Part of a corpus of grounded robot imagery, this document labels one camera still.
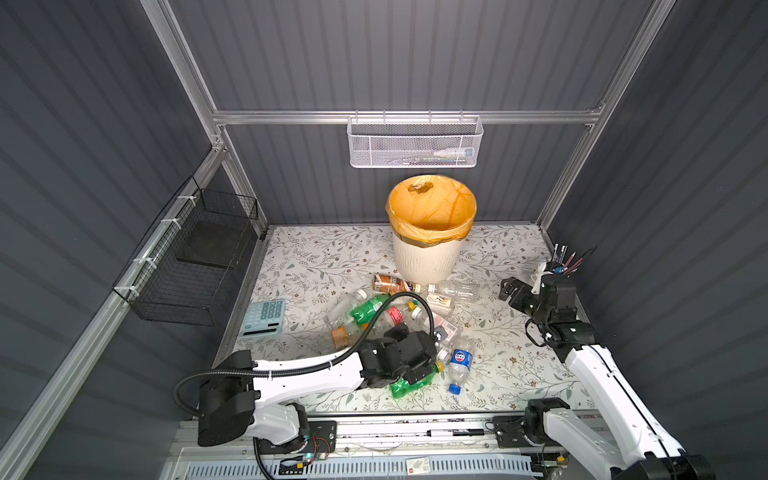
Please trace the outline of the crushed green bottle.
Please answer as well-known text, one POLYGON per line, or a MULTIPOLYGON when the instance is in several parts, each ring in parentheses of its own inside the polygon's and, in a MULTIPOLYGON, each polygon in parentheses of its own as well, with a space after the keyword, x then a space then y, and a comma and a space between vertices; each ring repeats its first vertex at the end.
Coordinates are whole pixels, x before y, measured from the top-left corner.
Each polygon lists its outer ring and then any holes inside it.
POLYGON ((418 391, 426 386, 429 386, 434 377, 439 373, 439 368, 434 366, 432 372, 425 376, 423 379, 411 384, 406 379, 400 379, 397 382, 390 385, 390 392, 395 400, 401 399, 408 394, 418 391))

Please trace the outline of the Pepsi blue label bottle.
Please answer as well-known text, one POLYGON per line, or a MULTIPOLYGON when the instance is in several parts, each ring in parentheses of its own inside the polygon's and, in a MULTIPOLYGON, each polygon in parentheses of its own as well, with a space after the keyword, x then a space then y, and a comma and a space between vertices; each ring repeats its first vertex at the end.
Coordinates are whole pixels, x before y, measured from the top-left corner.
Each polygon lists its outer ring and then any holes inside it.
POLYGON ((459 395, 465 386, 472 367, 474 355, 471 347, 459 346, 454 348, 447 367, 449 378, 448 391, 459 395))

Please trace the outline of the clear bottle white cap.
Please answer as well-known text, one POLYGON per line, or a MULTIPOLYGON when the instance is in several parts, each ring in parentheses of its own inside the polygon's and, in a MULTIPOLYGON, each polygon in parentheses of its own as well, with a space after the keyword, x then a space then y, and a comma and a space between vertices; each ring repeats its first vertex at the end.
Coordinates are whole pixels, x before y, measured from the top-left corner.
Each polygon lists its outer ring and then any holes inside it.
POLYGON ((364 289, 357 289, 344 294, 336 304, 326 312, 324 316, 326 325, 330 330, 340 328, 348 321, 350 312, 364 303, 368 298, 369 294, 364 289))

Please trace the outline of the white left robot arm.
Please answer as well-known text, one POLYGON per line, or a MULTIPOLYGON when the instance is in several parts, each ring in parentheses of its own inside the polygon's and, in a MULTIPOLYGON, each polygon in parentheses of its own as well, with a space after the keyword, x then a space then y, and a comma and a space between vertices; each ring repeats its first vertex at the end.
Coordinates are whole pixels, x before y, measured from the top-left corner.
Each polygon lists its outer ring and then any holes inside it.
POLYGON ((297 399, 381 389, 399 380, 414 384, 432 372, 436 361, 433 336, 405 326, 320 357, 254 361, 250 352, 237 351, 201 376, 197 443, 218 446, 243 436, 276 446, 302 440, 309 435, 309 425, 297 399))

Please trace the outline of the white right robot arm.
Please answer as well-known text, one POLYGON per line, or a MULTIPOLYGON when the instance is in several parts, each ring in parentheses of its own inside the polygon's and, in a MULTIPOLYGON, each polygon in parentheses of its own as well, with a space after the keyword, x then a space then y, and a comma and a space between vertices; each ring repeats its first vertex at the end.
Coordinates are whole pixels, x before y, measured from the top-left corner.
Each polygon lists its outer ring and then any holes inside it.
POLYGON ((688 453, 654 417, 596 339, 593 326, 577 317, 570 278, 544 270, 533 284, 502 280, 499 297, 534 325, 541 346, 585 387, 616 444, 610 446, 559 398, 528 402, 522 430, 534 445, 554 441, 596 479, 713 479, 702 455, 688 453))

